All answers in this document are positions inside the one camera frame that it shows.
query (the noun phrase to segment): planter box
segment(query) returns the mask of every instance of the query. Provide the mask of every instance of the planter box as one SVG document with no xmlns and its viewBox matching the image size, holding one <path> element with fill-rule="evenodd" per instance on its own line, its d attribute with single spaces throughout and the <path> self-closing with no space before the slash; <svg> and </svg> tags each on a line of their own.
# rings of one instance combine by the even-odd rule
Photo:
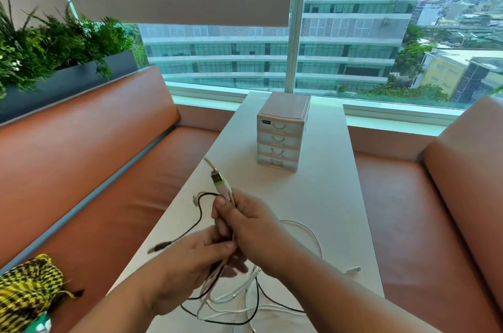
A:
<svg viewBox="0 0 503 333">
<path fill-rule="evenodd" d="M 7 87 L 7 97 L 0 100 L 0 124 L 138 70 L 131 51 L 109 56 L 105 61 L 112 70 L 108 80 L 96 73 L 96 63 L 89 62 L 57 71 L 33 90 Z"/>
</svg>

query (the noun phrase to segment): yellow black fabric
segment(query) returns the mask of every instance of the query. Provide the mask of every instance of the yellow black fabric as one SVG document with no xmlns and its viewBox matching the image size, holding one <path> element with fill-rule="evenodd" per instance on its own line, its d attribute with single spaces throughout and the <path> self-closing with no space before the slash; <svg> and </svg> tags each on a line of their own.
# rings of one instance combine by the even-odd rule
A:
<svg viewBox="0 0 503 333">
<path fill-rule="evenodd" d="M 63 290 L 63 273 L 41 254 L 0 275 L 0 332 L 17 333 L 46 312 Z"/>
</svg>

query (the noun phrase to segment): drawer organizer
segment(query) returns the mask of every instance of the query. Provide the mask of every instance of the drawer organizer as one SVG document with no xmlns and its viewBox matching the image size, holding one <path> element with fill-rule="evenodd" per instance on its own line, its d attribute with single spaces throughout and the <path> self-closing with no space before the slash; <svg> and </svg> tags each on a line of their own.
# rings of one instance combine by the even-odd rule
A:
<svg viewBox="0 0 503 333">
<path fill-rule="evenodd" d="M 257 162 L 296 172 L 311 97 L 273 92 L 257 114 Z"/>
</svg>

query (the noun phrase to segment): sofa cushion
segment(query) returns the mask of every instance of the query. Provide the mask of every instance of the sofa cushion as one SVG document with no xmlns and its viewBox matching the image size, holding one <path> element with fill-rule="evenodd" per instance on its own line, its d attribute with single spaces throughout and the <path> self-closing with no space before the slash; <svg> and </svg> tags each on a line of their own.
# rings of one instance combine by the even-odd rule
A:
<svg viewBox="0 0 503 333">
<path fill-rule="evenodd" d="M 426 148 L 424 164 L 503 309 L 503 99 L 477 101 Z"/>
<path fill-rule="evenodd" d="M 443 333 L 501 333 L 497 307 L 424 168 L 355 158 L 385 297 Z"/>
<path fill-rule="evenodd" d="M 33 254 L 49 254 L 68 289 L 85 289 L 55 311 L 51 333 L 68 332 L 107 294 L 217 137 L 176 128 Z"/>
<path fill-rule="evenodd" d="M 0 128 L 0 268 L 179 120 L 157 68 Z"/>
</svg>

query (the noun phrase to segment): leather upholstery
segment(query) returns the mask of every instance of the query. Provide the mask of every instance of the leather upholstery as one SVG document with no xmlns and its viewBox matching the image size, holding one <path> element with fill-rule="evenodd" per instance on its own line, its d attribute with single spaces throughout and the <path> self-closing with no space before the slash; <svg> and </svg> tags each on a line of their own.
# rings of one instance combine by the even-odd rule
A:
<svg viewBox="0 0 503 333">
<path fill-rule="evenodd" d="M 218 134 L 176 128 L 35 253 L 53 258 L 70 290 L 85 289 L 54 312 L 51 333 L 68 332 L 107 294 Z"/>
<path fill-rule="evenodd" d="M 424 164 L 503 309 L 503 99 L 476 102 L 426 148 Z"/>
<path fill-rule="evenodd" d="M 0 266 L 178 120 L 150 68 L 1 127 Z"/>
<path fill-rule="evenodd" d="M 503 332 L 424 168 L 361 153 L 355 158 L 385 297 L 443 333 Z"/>
</svg>

